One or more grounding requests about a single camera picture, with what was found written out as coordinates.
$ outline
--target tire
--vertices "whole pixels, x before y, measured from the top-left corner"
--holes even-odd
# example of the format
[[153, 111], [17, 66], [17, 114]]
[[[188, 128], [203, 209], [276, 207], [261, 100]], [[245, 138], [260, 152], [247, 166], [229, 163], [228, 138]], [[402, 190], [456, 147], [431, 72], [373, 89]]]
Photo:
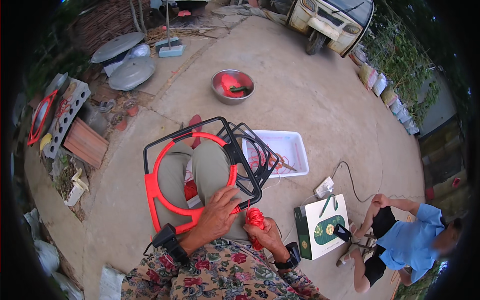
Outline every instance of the tire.
[[317, 53], [318, 50], [320, 50], [320, 48], [324, 45], [326, 38], [327, 37], [325, 35], [315, 30], [312, 40], [308, 41], [307, 47], [305, 47], [305, 52], [307, 52], [308, 55]]

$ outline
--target red plastic frame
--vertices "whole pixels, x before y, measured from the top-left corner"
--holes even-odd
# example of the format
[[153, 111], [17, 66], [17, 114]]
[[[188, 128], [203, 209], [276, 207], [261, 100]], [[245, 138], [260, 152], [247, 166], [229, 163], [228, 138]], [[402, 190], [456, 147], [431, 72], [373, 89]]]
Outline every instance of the red plastic frame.
[[47, 105], [47, 110], [45, 111], [45, 115], [44, 117], [46, 117], [48, 115], [48, 112], [50, 111], [50, 109], [52, 109], [52, 103], [53, 103], [53, 99], [55, 99], [55, 96], [57, 95], [57, 92], [58, 90], [55, 90], [53, 91], [50, 95], [46, 96], [39, 104], [38, 104], [38, 108], [35, 112], [35, 116], [32, 120], [32, 127], [30, 127], [30, 132], [28, 134], [28, 140], [27, 140], [27, 145], [30, 146], [31, 144], [35, 143], [36, 141], [38, 141], [38, 139], [40, 138], [40, 132], [42, 132], [42, 128], [43, 128], [43, 125], [45, 123], [45, 118], [43, 118], [43, 120], [41, 121], [40, 123], [40, 126], [37, 128], [36, 132], [33, 132], [33, 127], [35, 126], [35, 120], [38, 116], [38, 113], [40, 112], [40, 108], [43, 106], [43, 105], [40, 105], [44, 102], [48, 102], [48, 105]]
[[[186, 223], [180, 226], [175, 227], [177, 234], [189, 231], [190, 229], [194, 228], [198, 224], [198, 219], [200, 218], [200, 215], [202, 214], [202, 211], [204, 210], [203, 207], [201, 208], [196, 208], [196, 209], [184, 209], [177, 207], [170, 203], [165, 197], [163, 196], [162, 192], [160, 191], [160, 187], [158, 186], [158, 167], [160, 166], [160, 161], [163, 159], [167, 151], [173, 147], [173, 145], [177, 142], [180, 142], [182, 139], [187, 138], [188, 136], [186, 135], [191, 135], [192, 137], [203, 137], [210, 139], [216, 143], [218, 143], [221, 147], [226, 145], [227, 143], [219, 138], [216, 135], [206, 133], [206, 132], [189, 132], [184, 135], [181, 135], [177, 138], [175, 138], [175, 141], [170, 141], [170, 143], [163, 148], [163, 150], [160, 152], [158, 157], [156, 158], [155, 165], [153, 167], [153, 172], [150, 174], [145, 174], [145, 187], [147, 191], [147, 199], [148, 199], [148, 207], [150, 208], [150, 215], [152, 216], [152, 222], [153, 222], [153, 227], [155, 228], [156, 232], [160, 231], [160, 222], [158, 221], [158, 216], [156, 214], [156, 209], [155, 209], [155, 198], [158, 198], [158, 200], [165, 206], [168, 210], [179, 214], [181, 216], [191, 216], [192, 221], [190, 223]], [[230, 166], [230, 175], [228, 177], [228, 182], [227, 185], [234, 185], [235, 180], [237, 179], [237, 165], [231, 165]], [[231, 213], [232, 214], [237, 214], [240, 212], [240, 208], [237, 206]]]

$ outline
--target white plastic tray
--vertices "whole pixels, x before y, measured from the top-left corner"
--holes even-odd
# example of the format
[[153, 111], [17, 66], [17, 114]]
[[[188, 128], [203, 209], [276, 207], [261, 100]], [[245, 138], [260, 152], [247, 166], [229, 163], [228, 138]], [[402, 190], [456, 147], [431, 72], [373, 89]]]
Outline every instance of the white plastic tray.
[[[275, 153], [283, 156], [285, 163], [295, 168], [297, 171], [282, 167], [272, 172], [269, 178], [306, 175], [309, 172], [307, 153], [303, 140], [298, 132], [293, 131], [271, 131], [271, 130], [253, 130], [253, 132]], [[253, 145], [245, 139], [242, 139], [243, 155], [255, 171], [255, 163], [258, 162], [258, 154]]]

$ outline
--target potted plant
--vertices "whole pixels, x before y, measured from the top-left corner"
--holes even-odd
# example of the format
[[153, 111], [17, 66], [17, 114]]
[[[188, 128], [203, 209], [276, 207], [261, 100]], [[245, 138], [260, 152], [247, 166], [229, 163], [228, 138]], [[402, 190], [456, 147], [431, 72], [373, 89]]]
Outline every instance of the potted plant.
[[136, 116], [138, 113], [138, 104], [137, 100], [135, 99], [129, 99], [123, 104], [123, 109], [128, 112], [130, 117]]
[[118, 112], [113, 115], [110, 124], [112, 124], [115, 129], [119, 131], [124, 131], [125, 128], [127, 128], [127, 119], [122, 112]]

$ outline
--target hand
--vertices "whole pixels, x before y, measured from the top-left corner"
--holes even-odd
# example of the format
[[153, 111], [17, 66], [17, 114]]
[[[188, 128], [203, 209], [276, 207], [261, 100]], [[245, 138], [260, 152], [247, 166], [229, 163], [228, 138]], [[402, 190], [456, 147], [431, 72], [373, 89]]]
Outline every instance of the hand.
[[243, 229], [245, 229], [250, 237], [256, 238], [262, 246], [267, 248], [273, 254], [276, 262], [286, 263], [290, 258], [290, 253], [282, 243], [280, 234], [276, 229], [275, 221], [272, 218], [266, 217], [264, 219], [263, 230], [251, 224], [243, 225]]
[[230, 214], [242, 201], [240, 198], [230, 201], [239, 192], [233, 186], [221, 188], [210, 198], [205, 206], [197, 226], [189, 233], [201, 243], [201, 246], [220, 238], [230, 231], [233, 221], [238, 214]]
[[376, 207], [384, 208], [390, 206], [390, 198], [384, 194], [376, 194], [372, 199], [372, 204]]

